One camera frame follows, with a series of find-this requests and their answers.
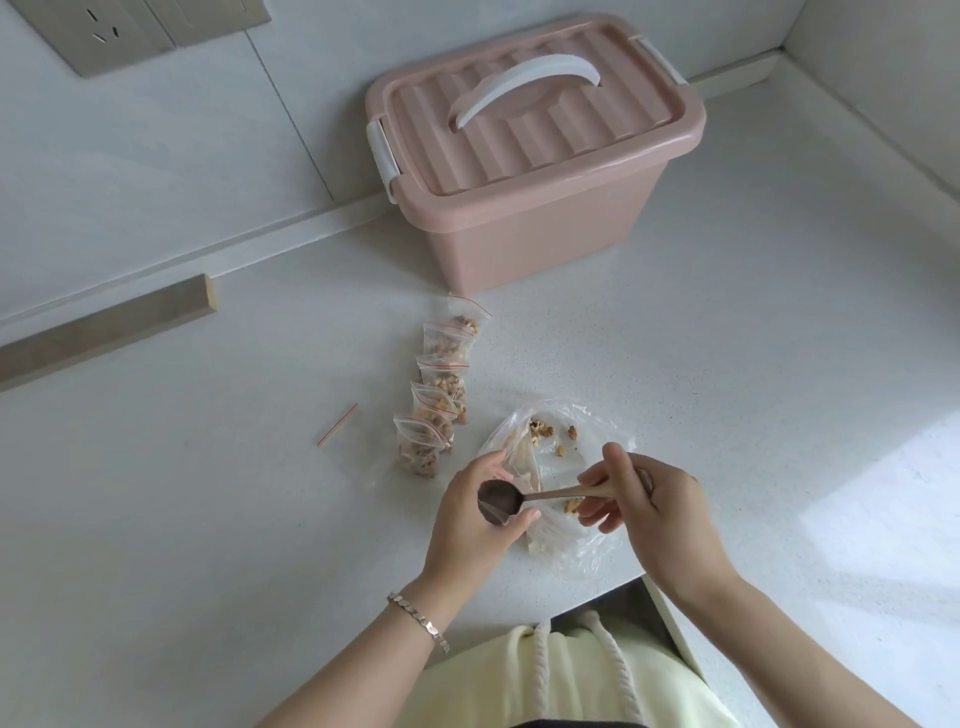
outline white drawstring cord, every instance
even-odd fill
[[[643,714],[640,712],[640,700],[636,694],[636,685],[634,685],[634,675],[627,666],[627,661],[623,659],[623,652],[616,643],[613,635],[607,631],[607,628],[600,622],[597,613],[590,609],[580,615],[580,622],[594,635],[603,646],[607,656],[610,657],[613,666],[616,668],[616,684],[620,692],[620,701],[623,705],[624,719],[629,723],[643,725]]]
[[[547,698],[550,695],[550,661],[547,658],[550,620],[546,619],[534,630],[534,717],[547,718]]]
[[[643,714],[640,712],[640,700],[636,694],[634,675],[630,672],[627,661],[623,659],[623,652],[620,651],[620,647],[613,638],[613,635],[607,631],[607,628],[601,623],[599,615],[592,609],[578,615],[578,621],[596,636],[597,641],[613,663],[613,667],[616,670],[616,685],[620,693],[624,719],[630,723],[643,725]],[[548,717],[550,661],[547,654],[549,649],[547,638],[549,636],[550,620],[547,619],[538,624],[534,630],[533,707],[534,716],[539,718]]]

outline electrical outlet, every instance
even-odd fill
[[[144,0],[11,0],[81,76],[174,49]]]
[[[194,45],[270,22],[263,0],[146,0],[177,45]]]

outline plastic bag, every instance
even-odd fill
[[[466,361],[470,347],[493,316],[476,301],[460,296],[448,296],[446,309],[446,319],[423,325],[423,353],[450,354]]]
[[[453,421],[457,419],[457,406],[440,387],[410,382],[414,396],[411,417],[433,425],[446,440],[444,449],[453,447]]]
[[[536,445],[531,437],[532,419],[544,425]],[[553,434],[545,434],[547,427],[553,427]],[[635,436],[597,417],[582,404],[554,398],[518,409],[493,431],[479,454],[506,450],[505,468],[514,475],[521,491],[551,491],[576,485],[579,473],[603,459],[601,448],[608,442],[618,442],[627,451],[636,449]],[[563,456],[558,448],[563,448]],[[537,507],[541,516],[527,529],[530,553],[547,559],[567,578],[597,573],[603,557],[620,537],[581,526],[575,513],[564,511],[563,500],[540,501]]]
[[[469,364],[465,364],[451,354],[424,354],[417,357],[420,367],[420,381],[433,387],[440,387],[457,408],[456,425],[467,423],[467,388],[464,376]]]
[[[423,325],[424,354],[449,355],[466,361],[474,341],[476,334],[455,324],[428,321]]]
[[[493,319],[486,308],[463,296],[447,296],[446,305],[453,323],[466,328],[474,336],[479,336],[483,327]]]
[[[400,462],[420,477],[434,477],[440,469],[440,452],[447,442],[430,423],[412,417],[394,417]]]

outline pink plastic storage box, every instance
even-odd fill
[[[647,39],[594,14],[388,73],[367,115],[391,202],[461,296],[626,240],[707,121]]]

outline white countertop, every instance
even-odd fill
[[[671,164],[626,246],[477,297],[495,320],[434,483],[354,477],[382,440],[352,435],[389,432],[409,406],[443,293],[396,215],[217,279],[214,316],[0,395],[0,645],[15,666],[0,724],[252,723],[417,573],[445,477],[492,428],[568,395],[699,475],[744,574],[945,725],[960,694],[956,255],[771,89],[708,107],[703,145]],[[639,574],[625,540],[584,580],[515,548],[451,641]],[[736,671],[684,632],[721,697],[762,724]]]

